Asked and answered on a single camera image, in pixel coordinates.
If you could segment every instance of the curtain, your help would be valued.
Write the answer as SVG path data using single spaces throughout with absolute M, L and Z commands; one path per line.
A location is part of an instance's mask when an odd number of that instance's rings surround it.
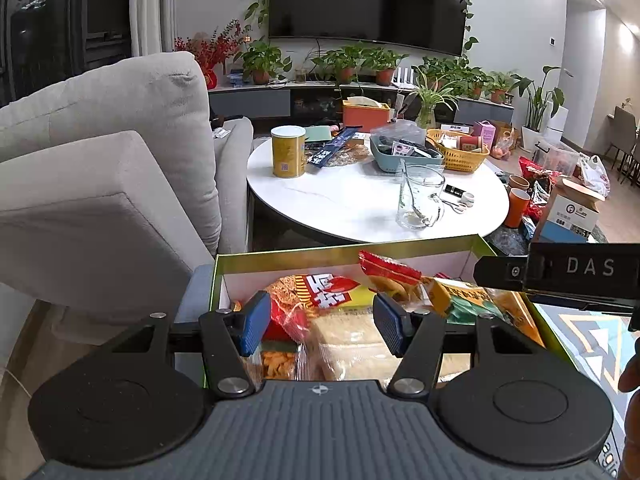
M 175 0 L 129 0 L 129 18 L 133 56 L 174 49 Z

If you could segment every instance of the white planter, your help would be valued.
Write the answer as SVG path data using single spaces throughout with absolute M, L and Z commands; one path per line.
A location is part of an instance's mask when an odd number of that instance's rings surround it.
M 522 127 L 522 149 L 525 152 L 532 153 L 536 149 L 536 142 L 540 138 L 540 134 L 536 130 L 529 130 Z

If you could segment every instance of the clear plastic storage box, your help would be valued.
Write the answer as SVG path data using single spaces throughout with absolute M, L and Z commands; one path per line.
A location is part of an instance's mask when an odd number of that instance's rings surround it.
M 536 151 L 533 154 L 533 162 L 546 170 L 559 171 L 566 176 L 574 174 L 579 159 L 580 153 L 572 150 L 564 142 L 551 142 L 542 138 L 536 142 Z

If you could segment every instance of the round white table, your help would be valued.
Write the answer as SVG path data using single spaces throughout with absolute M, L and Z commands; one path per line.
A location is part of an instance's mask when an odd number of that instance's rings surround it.
M 507 216 L 509 199 L 503 184 L 486 165 L 472 174 L 445 171 L 447 184 L 469 191 L 474 206 L 462 214 L 444 204 L 444 216 L 433 227 L 411 230 L 396 223 L 400 183 L 366 160 L 317 170 L 307 164 L 297 178 L 273 174 L 271 139 L 249 157 L 247 181 L 255 195 L 280 215 L 307 228 L 354 242 L 391 242 L 479 234 L 497 229 Z M 444 193 L 450 202 L 458 199 Z

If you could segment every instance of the crosshair symbol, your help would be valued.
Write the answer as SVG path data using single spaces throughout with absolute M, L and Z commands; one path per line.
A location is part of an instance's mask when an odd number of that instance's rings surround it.
M 329 388 L 324 386 L 324 384 L 318 384 L 318 386 L 314 386 L 313 388 L 311 388 L 311 391 L 321 396 L 322 394 L 327 393 L 329 391 Z

